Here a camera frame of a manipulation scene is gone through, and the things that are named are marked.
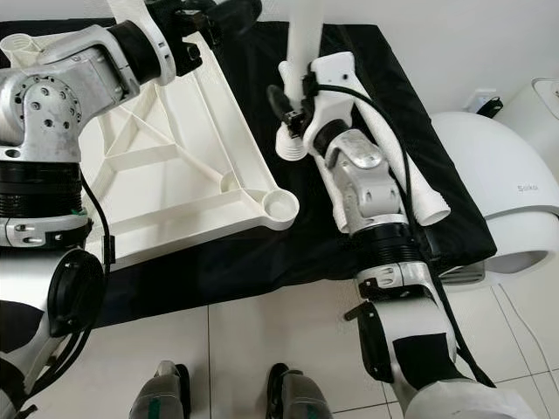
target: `black cable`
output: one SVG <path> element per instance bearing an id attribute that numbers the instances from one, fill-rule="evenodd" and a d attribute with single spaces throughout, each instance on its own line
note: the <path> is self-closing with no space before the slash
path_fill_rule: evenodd
<path id="1" fill-rule="evenodd" d="M 357 92 L 353 89 L 347 88 L 347 87 L 333 86 L 333 85 L 317 85 L 317 86 L 314 86 L 314 90 L 316 92 L 326 91 L 326 92 L 345 93 L 345 94 L 353 96 L 353 97 L 355 97 L 359 100 L 362 100 L 363 102 L 365 102 L 366 104 L 371 106 L 373 109 L 375 109 L 384 118 L 386 123 L 389 125 L 390 129 L 392 130 L 392 132 L 396 136 L 396 139 L 397 139 L 398 144 L 400 146 L 400 150 L 402 151 L 402 157 L 403 157 L 403 160 L 404 160 L 405 188 L 404 188 L 404 185 L 402 185 L 402 184 L 400 184 L 400 188 L 405 192 L 404 193 L 404 207 L 405 207 L 406 213 L 408 214 L 408 219 L 409 219 L 409 223 L 410 223 L 411 232 L 412 232 L 413 236 L 416 237 L 417 233 L 418 233 L 418 227 L 416 225 L 415 217 L 414 217 L 414 214 L 413 214 L 413 201 L 412 201 L 412 198 L 411 198 L 411 174 L 410 174 L 410 164 L 409 164 L 409 161 L 408 161 L 408 158 L 407 158 L 408 154 L 407 154 L 407 151 L 406 151 L 406 146 L 405 146 L 404 140 L 402 138 L 402 135 L 398 132 L 396 124 L 394 124 L 394 121 L 391 119 L 390 115 L 388 115 L 386 113 L 386 111 L 384 111 L 384 109 L 382 109 L 381 106 L 378 105 L 370 97 L 365 96 L 364 94 L 361 94 L 361 93 L 359 93 L 359 92 Z M 457 344 L 458 344 L 458 348 L 457 348 L 458 349 L 458 355 L 468 364 L 468 366 L 472 370 L 473 375 L 475 376 L 475 378 L 478 382 L 480 382 L 482 384 L 485 384 L 488 387 L 495 388 L 496 387 L 495 384 L 491 381 L 491 379 L 487 376 L 487 374 L 480 368 L 480 366 L 478 366 L 475 359 L 473 358 L 473 355 L 470 352 L 470 350 L 469 350 L 469 348 L 466 344 L 466 340 L 464 339 L 464 336 L 462 335 L 462 332 L 460 331 L 458 322 L 456 320 L 456 317 L 454 316 L 454 312 L 452 311 L 452 307 L 450 305 L 448 297 L 446 296 L 446 292 L 445 292 L 445 289 L 443 287 L 443 284 L 442 284 L 440 278 L 438 277 L 438 275 L 436 275 L 434 270 L 432 269 L 429 258 L 426 258 L 424 256 L 424 261 L 426 262 L 427 266 L 429 267 L 429 270 L 431 272 L 431 278 L 432 278 L 433 285 L 435 286 L 435 290 L 437 291 L 438 297 L 440 298 L 440 300 L 443 304 L 443 308 L 445 309 L 446 316 L 448 317 L 448 319 L 451 322 L 452 329 L 454 331 L 454 336 L 455 336 L 455 339 L 456 339 Z"/>
<path id="2" fill-rule="evenodd" d="M 87 184 L 86 178 L 84 177 L 83 173 L 80 172 L 82 186 L 91 199 L 91 202 L 97 213 L 99 214 L 99 218 L 103 227 L 103 266 L 104 266 L 104 275 L 103 275 L 103 288 L 104 291 L 107 289 L 108 277 L 111 272 L 111 262 L 112 262 L 112 240 L 110 235 L 110 229 L 108 226 L 107 217 L 105 216 L 105 212 L 101 207 L 99 201 L 95 197 L 95 194 L 92 192 L 91 188 Z M 51 386 L 58 378 L 60 378 L 67 370 L 72 366 L 72 364 L 78 359 L 81 355 L 84 347 L 86 346 L 87 339 L 91 334 L 93 329 L 93 325 L 87 327 L 83 333 L 74 333 L 72 338 L 66 344 L 66 347 L 62 351 L 62 354 L 57 358 L 55 363 L 44 373 L 33 386 L 33 390 L 31 391 L 29 397 L 33 397 L 34 395 L 40 393 L 45 388 Z"/>

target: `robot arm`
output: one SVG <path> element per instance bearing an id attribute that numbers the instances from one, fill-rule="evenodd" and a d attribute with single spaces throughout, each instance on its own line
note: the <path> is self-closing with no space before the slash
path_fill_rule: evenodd
<path id="1" fill-rule="evenodd" d="M 81 333 L 79 354 L 100 310 L 114 245 L 106 241 L 105 271 L 84 250 L 93 222 L 81 202 L 81 131 L 142 84 L 199 67 L 200 51 L 183 37 L 200 31 L 213 47 L 261 11 L 259 0 L 153 0 L 147 8 L 150 24 L 92 26 L 50 45 L 36 66 L 0 71 L 1 419 L 16 417 L 71 365 L 61 362 Z M 57 368 L 41 375 L 69 335 Z"/>
<path id="2" fill-rule="evenodd" d="M 452 322 L 415 241 L 414 220 L 409 219 L 415 217 L 421 223 L 423 211 L 415 211 L 401 199 L 389 173 L 394 150 L 389 161 L 383 149 L 351 128 L 354 105 L 368 126 L 374 125 L 370 113 L 363 111 L 374 103 L 357 102 L 348 94 L 348 88 L 357 95 L 364 92 L 353 57 L 342 52 L 317 58 L 308 68 L 302 109 L 292 109 L 278 87 L 268 91 L 274 112 L 284 123 L 277 147 L 280 155 L 287 155 L 281 153 L 286 151 L 281 142 L 288 134 L 291 144 L 299 141 L 300 149 L 314 157 L 332 199 L 338 228 L 349 234 L 359 250 L 361 271 L 355 281 L 363 302 L 346 313 L 345 319 L 358 321 L 367 372 L 393 387 L 406 419 L 534 419 L 516 393 L 486 387 L 455 367 L 459 345 Z M 322 92 L 319 84 L 335 89 Z M 377 140 L 376 134 L 381 133 L 373 128 Z M 403 160 L 404 148 L 397 151 Z M 409 187 L 401 183 L 402 190 Z"/>

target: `gray vent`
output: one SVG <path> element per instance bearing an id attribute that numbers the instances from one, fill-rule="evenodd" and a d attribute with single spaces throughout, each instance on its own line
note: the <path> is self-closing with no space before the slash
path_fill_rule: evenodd
<path id="1" fill-rule="evenodd" d="M 447 272 L 440 276 L 440 280 L 444 285 L 470 285 L 483 281 L 485 277 L 485 264 L 478 262 Z"/>

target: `wire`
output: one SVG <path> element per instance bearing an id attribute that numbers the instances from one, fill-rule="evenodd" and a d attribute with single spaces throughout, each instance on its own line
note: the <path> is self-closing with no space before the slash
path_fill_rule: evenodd
<path id="1" fill-rule="evenodd" d="M 355 97 L 359 100 L 362 100 L 363 102 L 365 102 L 366 104 L 371 106 L 373 109 L 375 109 L 375 111 L 377 111 L 384 118 L 386 123 L 389 125 L 390 129 L 392 130 L 392 132 L 396 136 L 396 139 L 397 139 L 398 144 L 400 146 L 400 150 L 402 152 L 402 158 L 404 160 L 405 188 L 404 188 L 404 185 L 402 185 L 402 184 L 400 184 L 400 188 L 405 192 L 404 193 L 404 208 L 405 208 L 405 211 L 408 215 L 408 221 L 409 221 L 409 224 L 410 224 L 411 232 L 412 232 L 414 237 L 417 237 L 418 236 L 418 227 L 417 227 L 416 220 L 415 220 L 414 214 L 413 214 L 413 201 L 412 201 L 412 198 L 411 198 L 411 175 L 410 175 L 410 164 L 409 164 L 409 159 L 408 159 L 408 153 L 406 151 L 406 146 L 405 146 L 404 140 L 402 138 L 402 135 L 397 130 L 396 124 L 391 119 L 390 115 L 388 115 L 388 113 L 386 111 L 384 111 L 384 109 L 380 105 L 378 105 L 373 99 L 371 99 L 370 97 L 365 96 L 364 94 L 359 93 L 359 92 L 357 92 L 353 89 L 350 89 L 348 87 L 333 86 L 333 85 L 316 85 L 316 86 L 314 86 L 314 90 L 316 92 L 326 91 L 326 92 L 345 93 L 345 94 L 353 96 L 353 97 Z M 427 266 L 429 267 L 429 271 L 431 272 L 431 278 L 432 278 L 432 281 L 433 281 L 433 285 L 435 286 L 435 290 L 437 291 L 437 294 L 438 294 L 438 296 L 439 296 L 439 298 L 440 298 L 440 300 L 443 304 L 443 308 L 445 309 L 446 316 L 448 317 L 448 319 L 451 322 L 452 329 L 454 331 L 454 336 L 455 336 L 455 339 L 456 339 L 457 344 L 458 344 L 458 354 L 459 354 L 459 356 L 468 364 L 468 366 L 472 370 L 473 375 L 475 376 L 475 378 L 478 382 L 480 382 L 482 384 L 485 384 L 488 387 L 495 388 L 496 387 L 495 384 L 491 381 L 491 379 L 487 376 L 487 374 L 480 368 L 480 366 L 478 366 L 475 359 L 473 358 L 473 355 L 470 352 L 470 350 L 469 350 L 469 348 L 466 344 L 466 340 L 464 339 L 464 336 L 462 335 L 462 332 L 460 331 L 458 321 L 456 320 L 456 317 L 454 316 L 454 312 L 452 311 L 451 304 L 448 300 L 448 297 L 446 296 L 443 284 L 442 284 L 440 278 L 438 277 L 438 275 L 436 275 L 434 270 L 432 269 L 431 263 L 429 262 L 429 258 L 427 258 L 425 255 L 424 255 L 424 261 L 426 262 Z"/>
<path id="2" fill-rule="evenodd" d="M 103 208 L 101 207 L 99 201 L 95 197 L 95 194 L 92 192 L 91 188 L 87 184 L 86 178 L 84 177 L 83 173 L 80 171 L 79 174 L 81 176 L 82 186 L 87 196 L 89 196 L 89 199 L 91 199 L 93 206 L 97 210 L 97 213 L 99 214 L 99 218 L 101 221 L 101 225 L 103 227 L 103 234 L 104 234 L 103 294 L 105 294 L 105 290 L 107 289 L 108 277 L 111 272 L 112 251 L 113 251 L 110 229 Z M 52 364 L 52 366 L 43 375 L 41 375 L 41 377 L 35 382 L 35 385 L 33 386 L 33 390 L 30 392 L 29 395 L 30 398 L 43 391 L 45 388 L 51 386 L 58 378 L 60 378 L 72 366 L 72 364 L 78 359 L 84 347 L 86 346 L 87 340 L 92 332 L 92 329 L 93 329 L 93 325 L 88 326 L 82 333 L 74 333 L 72 335 L 72 337 L 66 344 L 64 350 L 57 358 L 57 360 L 54 362 L 54 364 Z"/>
<path id="3" fill-rule="evenodd" d="M 545 351 L 543 350 L 542 343 L 538 340 L 537 336 L 535 335 L 534 329 L 532 329 L 532 327 L 530 327 L 530 325 L 527 323 L 527 321 L 519 313 L 518 308 L 516 308 L 516 305 L 513 303 L 513 300 L 508 295 L 508 292 L 507 292 L 507 290 L 505 290 L 505 287 L 503 286 L 503 284 L 499 284 L 499 288 L 505 294 L 505 298 L 508 300 L 508 303 L 510 304 L 510 306 L 513 307 L 514 314 L 516 314 L 516 317 L 518 317 L 518 320 L 521 321 L 521 323 L 524 325 L 524 327 L 527 328 L 527 330 L 530 333 L 530 335 L 532 336 L 532 338 L 534 338 L 535 344 L 540 349 L 540 353 L 542 354 L 543 362 L 545 362 L 545 366 L 548 369 L 549 375 L 551 375 L 551 380 L 553 381 L 553 385 L 556 388 L 557 394 L 559 395 L 559 383 L 557 383 L 557 379 L 553 375 L 553 368 L 549 364 L 549 360 L 548 360 L 548 357 L 547 357 Z"/>

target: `white appliance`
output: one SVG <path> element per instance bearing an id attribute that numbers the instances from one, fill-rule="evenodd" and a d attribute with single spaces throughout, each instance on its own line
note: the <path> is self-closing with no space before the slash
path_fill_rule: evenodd
<path id="1" fill-rule="evenodd" d="M 559 79 L 533 79 L 495 120 L 535 148 L 559 182 Z"/>
<path id="2" fill-rule="evenodd" d="M 556 257 L 559 185 L 527 142 L 474 113 L 438 113 L 432 125 L 497 244 L 497 254 L 482 264 L 485 276 L 471 266 L 458 268 L 450 282 L 454 276 L 461 289 L 496 285 Z"/>

